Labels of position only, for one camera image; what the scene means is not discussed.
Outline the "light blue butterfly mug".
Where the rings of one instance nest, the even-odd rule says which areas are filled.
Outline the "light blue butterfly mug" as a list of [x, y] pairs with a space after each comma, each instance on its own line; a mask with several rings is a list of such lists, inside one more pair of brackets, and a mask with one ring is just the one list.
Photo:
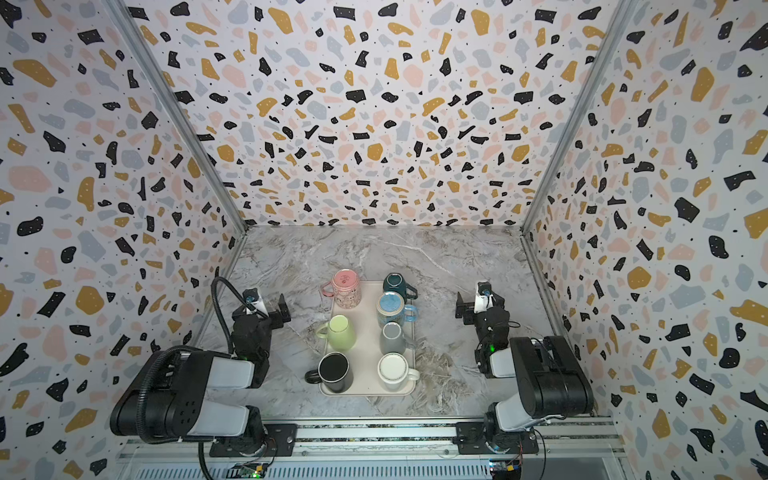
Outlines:
[[387, 323], [403, 326], [418, 319], [417, 307], [409, 305], [397, 292], [384, 292], [376, 302], [376, 311], [381, 326]]

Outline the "dark green mug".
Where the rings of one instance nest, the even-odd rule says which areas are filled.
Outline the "dark green mug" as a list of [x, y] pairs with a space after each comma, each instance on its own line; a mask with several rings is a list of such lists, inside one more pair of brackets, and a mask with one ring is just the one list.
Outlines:
[[418, 290], [408, 284], [400, 273], [389, 273], [383, 280], [382, 285], [385, 292], [398, 293], [406, 301], [418, 298]]

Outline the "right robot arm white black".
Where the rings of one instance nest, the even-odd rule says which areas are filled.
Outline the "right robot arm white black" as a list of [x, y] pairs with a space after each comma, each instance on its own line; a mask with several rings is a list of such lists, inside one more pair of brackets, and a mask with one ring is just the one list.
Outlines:
[[489, 283], [477, 285], [472, 301], [458, 296], [455, 317], [475, 329], [479, 373], [517, 385], [516, 393], [492, 403], [481, 421], [456, 425], [454, 443], [461, 455], [536, 453], [535, 427], [593, 410], [592, 388], [567, 340], [512, 336], [516, 323]]

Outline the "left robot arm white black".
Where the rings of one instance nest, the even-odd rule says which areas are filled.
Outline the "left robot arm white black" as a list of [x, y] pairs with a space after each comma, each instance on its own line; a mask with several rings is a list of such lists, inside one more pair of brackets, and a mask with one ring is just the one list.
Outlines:
[[216, 441], [235, 455], [250, 455], [268, 443], [258, 408], [208, 400], [210, 390], [260, 388], [270, 367], [272, 332], [291, 321], [285, 297], [269, 311], [257, 291], [232, 314], [231, 354], [188, 345], [151, 355], [110, 415], [117, 436], [146, 444]]

